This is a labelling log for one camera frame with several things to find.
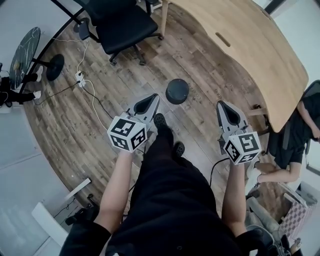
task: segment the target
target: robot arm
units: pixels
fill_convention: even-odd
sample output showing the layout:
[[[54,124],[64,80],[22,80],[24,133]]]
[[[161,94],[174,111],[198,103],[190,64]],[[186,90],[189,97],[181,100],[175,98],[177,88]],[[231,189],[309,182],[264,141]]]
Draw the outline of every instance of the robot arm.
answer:
[[[261,145],[245,114],[235,105],[222,100],[216,104],[216,112],[222,130],[218,140],[221,153],[228,154],[235,165],[251,162],[261,152]]]
[[[134,99],[126,112],[115,116],[107,134],[114,147],[134,152],[147,139],[147,131],[157,113],[160,103],[158,94],[149,94]]]

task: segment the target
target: person's knee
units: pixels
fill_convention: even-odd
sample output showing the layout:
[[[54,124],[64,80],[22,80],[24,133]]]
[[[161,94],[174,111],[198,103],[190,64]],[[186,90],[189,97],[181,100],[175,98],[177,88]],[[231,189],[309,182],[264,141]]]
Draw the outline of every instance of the person's knee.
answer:
[[[295,182],[300,177],[300,171],[298,170],[290,170],[289,180],[288,182]]]

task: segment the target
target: chair wheel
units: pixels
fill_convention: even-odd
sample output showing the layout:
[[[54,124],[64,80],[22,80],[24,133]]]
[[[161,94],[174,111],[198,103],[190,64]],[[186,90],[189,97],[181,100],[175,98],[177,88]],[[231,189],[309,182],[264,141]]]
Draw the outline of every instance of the chair wheel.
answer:
[[[117,62],[115,60],[110,61],[112,66],[115,66],[117,64]]]

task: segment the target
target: black shoe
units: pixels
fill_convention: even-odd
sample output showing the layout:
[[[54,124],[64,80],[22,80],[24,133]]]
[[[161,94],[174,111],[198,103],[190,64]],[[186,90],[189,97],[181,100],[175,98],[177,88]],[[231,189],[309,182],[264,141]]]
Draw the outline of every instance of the black shoe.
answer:
[[[173,157],[176,157],[176,158],[182,157],[182,155],[185,152],[185,149],[186,149],[185,145],[181,141],[176,142],[172,150]]]
[[[168,127],[167,125],[167,122],[166,122],[166,119],[164,117],[163,114],[161,113],[158,113],[154,116],[153,118],[153,122],[154,122],[154,125],[157,129],[159,129],[161,126],[166,126]]]

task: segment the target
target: black round speaker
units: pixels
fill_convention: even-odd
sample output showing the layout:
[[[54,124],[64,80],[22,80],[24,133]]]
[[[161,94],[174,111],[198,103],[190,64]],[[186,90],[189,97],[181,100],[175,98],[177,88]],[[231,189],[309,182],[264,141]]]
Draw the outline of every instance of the black round speaker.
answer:
[[[165,91],[167,100],[174,104],[179,105],[184,103],[189,94],[189,85],[186,81],[177,78],[169,82]]]

